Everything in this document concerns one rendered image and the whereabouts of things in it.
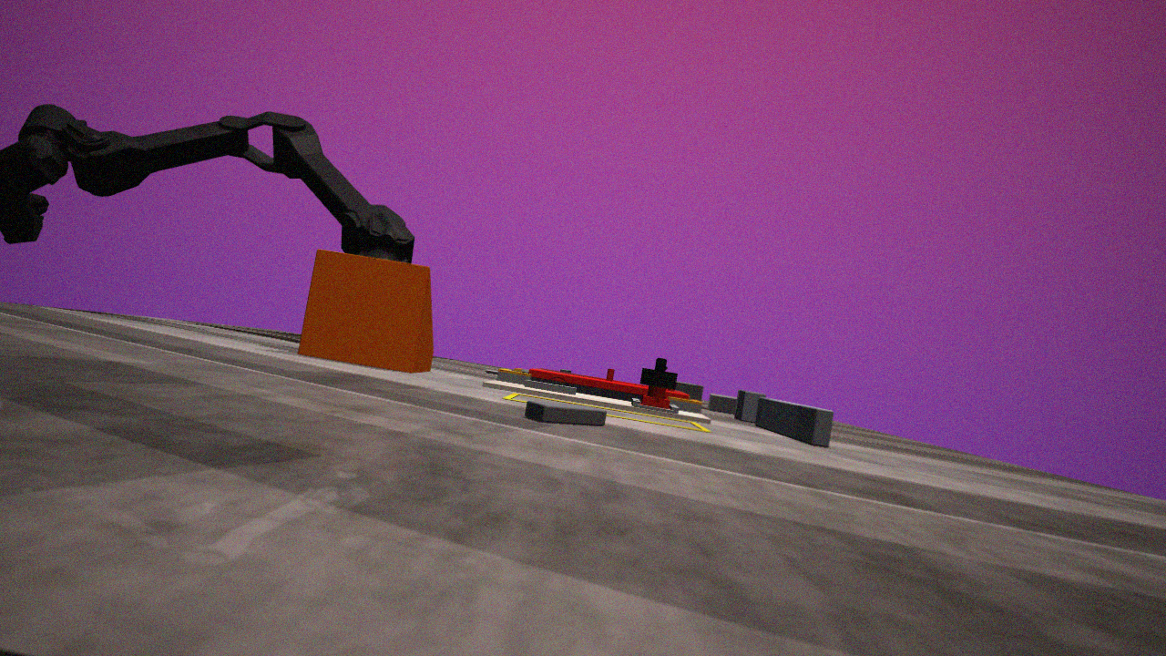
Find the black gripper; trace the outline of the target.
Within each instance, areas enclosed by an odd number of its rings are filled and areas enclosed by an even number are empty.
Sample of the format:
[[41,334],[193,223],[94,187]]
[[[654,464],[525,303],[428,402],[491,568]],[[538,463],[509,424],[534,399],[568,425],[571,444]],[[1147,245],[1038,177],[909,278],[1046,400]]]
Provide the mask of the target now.
[[17,204],[24,200],[24,197],[26,192],[17,190],[17,186],[10,184],[9,181],[5,181],[3,174],[0,172],[0,204],[9,200]]

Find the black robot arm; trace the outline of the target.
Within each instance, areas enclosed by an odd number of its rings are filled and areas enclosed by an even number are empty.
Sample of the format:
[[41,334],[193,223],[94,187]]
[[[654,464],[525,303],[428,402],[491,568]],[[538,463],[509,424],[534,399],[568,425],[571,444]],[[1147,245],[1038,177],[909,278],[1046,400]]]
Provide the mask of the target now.
[[[250,129],[273,126],[273,158],[250,144]],[[24,200],[0,204],[5,242],[36,241],[49,202],[34,192],[66,175],[69,161],[77,186],[93,196],[112,196],[140,184],[150,172],[232,155],[267,172],[302,179],[342,225],[342,251],[353,256],[412,264],[414,237],[403,217],[387,205],[370,204],[323,154],[317,132],[303,118],[267,111],[257,117],[222,117],[146,136],[94,131],[85,120],[52,104],[31,110],[16,144],[0,150],[5,181],[26,192]]]

